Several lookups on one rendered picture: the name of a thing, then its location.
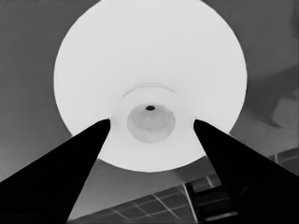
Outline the large thick white disc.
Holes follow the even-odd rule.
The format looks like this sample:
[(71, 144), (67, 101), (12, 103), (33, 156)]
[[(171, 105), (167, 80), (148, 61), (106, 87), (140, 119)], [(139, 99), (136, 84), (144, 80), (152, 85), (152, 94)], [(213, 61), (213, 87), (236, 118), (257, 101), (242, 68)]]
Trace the large thick white disc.
[(66, 32), (53, 75), (69, 132), (108, 120), (99, 159), (145, 173), (204, 157), (194, 122), (229, 133), (247, 83), (233, 29), (201, 0), (101, 0)]

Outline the white round carrier with pins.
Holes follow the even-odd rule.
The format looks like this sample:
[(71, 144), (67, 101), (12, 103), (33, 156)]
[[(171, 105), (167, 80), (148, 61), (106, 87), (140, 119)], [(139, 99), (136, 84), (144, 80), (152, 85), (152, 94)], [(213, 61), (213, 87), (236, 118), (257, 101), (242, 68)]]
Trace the white round carrier with pins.
[(274, 121), (285, 129), (293, 129), (298, 122), (298, 90), (278, 101), (273, 113)]

